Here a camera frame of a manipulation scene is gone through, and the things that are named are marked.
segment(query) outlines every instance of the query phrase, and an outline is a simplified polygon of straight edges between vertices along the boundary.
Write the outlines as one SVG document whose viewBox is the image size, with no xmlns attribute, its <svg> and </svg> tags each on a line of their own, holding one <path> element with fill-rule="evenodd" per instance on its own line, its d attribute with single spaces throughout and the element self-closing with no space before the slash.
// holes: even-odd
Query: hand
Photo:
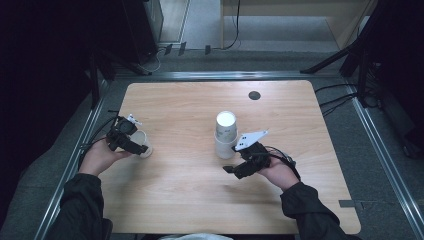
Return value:
<svg viewBox="0 0 424 240">
<path fill-rule="evenodd" d="M 269 167 L 258 171 L 259 174 L 266 177 L 272 184 L 281 188 L 283 191 L 286 191 L 291 186 L 299 182 L 299 179 L 297 179 L 293 171 L 281 162 L 280 159 L 274 157 L 270 157 L 270 159 L 271 164 Z"/>
<path fill-rule="evenodd" d="M 127 151 L 114 152 L 110 150 L 106 139 L 102 139 L 94 143 L 85 154 L 78 173 L 99 176 L 100 173 L 112 166 L 114 162 L 129 156 L 131 156 L 131 153 Z"/>
</svg>

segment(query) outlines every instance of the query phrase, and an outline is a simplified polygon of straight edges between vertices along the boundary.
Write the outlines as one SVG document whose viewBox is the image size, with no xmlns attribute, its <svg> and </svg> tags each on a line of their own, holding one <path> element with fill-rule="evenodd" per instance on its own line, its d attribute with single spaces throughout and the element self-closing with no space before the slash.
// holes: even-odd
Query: person's left hand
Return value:
<svg viewBox="0 0 424 240">
<path fill-rule="evenodd" d="M 86 153 L 78 173 L 99 176 L 119 159 L 131 156 L 127 151 L 114 152 L 110 150 L 106 139 L 99 140 Z"/>
</svg>

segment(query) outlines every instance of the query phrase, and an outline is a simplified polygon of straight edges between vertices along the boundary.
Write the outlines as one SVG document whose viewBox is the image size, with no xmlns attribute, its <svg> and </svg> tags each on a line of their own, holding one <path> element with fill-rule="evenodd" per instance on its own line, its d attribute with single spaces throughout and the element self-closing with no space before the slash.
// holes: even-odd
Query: person's right hand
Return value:
<svg viewBox="0 0 424 240">
<path fill-rule="evenodd" d="M 268 168 L 263 168 L 257 173 L 266 177 L 272 184 L 286 191 L 291 186 L 299 182 L 293 171 L 281 162 L 280 159 L 270 157 L 271 164 Z"/>
</svg>

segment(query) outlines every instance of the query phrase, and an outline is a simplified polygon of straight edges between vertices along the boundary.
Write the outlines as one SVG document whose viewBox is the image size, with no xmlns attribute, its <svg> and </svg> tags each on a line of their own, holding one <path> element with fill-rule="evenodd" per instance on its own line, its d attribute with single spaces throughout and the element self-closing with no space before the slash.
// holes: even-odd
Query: white object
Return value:
<svg viewBox="0 0 424 240">
<path fill-rule="evenodd" d="M 237 137 L 229 143 L 221 142 L 215 133 L 215 153 L 222 159 L 230 159 L 236 155 L 232 147 L 237 144 Z"/>
<path fill-rule="evenodd" d="M 135 119 L 132 114 L 130 113 L 130 115 L 128 115 L 127 120 L 134 123 L 134 124 L 138 124 L 138 125 L 143 125 L 141 122 L 137 121 L 137 119 Z"/>
<path fill-rule="evenodd" d="M 133 133 L 133 135 L 130 136 L 130 140 L 134 143 L 137 143 L 140 146 L 142 145 L 147 146 L 146 152 L 140 154 L 141 158 L 147 158 L 150 155 L 152 155 L 153 147 L 149 139 L 147 138 L 147 134 L 145 132 L 139 130 Z"/>
<path fill-rule="evenodd" d="M 242 149 L 252 146 L 259 139 L 263 138 L 268 134 L 268 131 L 252 132 L 252 133 L 243 133 L 240 136 L 240 139 L 237 142 L 235 149 L 240 151 Z"/>
<path fill-rule="evenodd" d="M 216 117 L 216 137 L 223 143 L 237 138 L 236 116 L 229 111 L 220 112 Z"/>
</svg>

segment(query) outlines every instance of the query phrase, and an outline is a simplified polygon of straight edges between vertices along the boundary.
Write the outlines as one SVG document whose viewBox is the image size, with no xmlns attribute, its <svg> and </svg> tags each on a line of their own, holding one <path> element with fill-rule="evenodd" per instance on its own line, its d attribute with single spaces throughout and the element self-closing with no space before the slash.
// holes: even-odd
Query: wooden table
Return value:
<svg viewBox="0 0 424 240">
<path fill-rule="evenodd" d="M 236 0 L 221 0 L 221 47 L 224 47 L 224 16 L 237 16 Z M 240 16 L 324 16 L 340 49 L 356 38 L 365 16 L 377 0 L 243 0 Z"/>
<path fill-rule="evenodd" d="M 251 91 L 261 94 L 251 100 Z M 143 123 L 153 145 L 147 159 L 132 156 L 100 175 L 104 217 L 117 233 L 294 234 L 281 211 L 281 190 L 254 174 L 238 180 L 214 152 L 219 112 L 232 111 L 239 133 L 268 130 L 260 140 L 297 161 L 305 184 L 315 187 L 347 233 L 358 233 L 343 174 L 308 81 L 136 83 L 120 115 Z"/>
</svg>

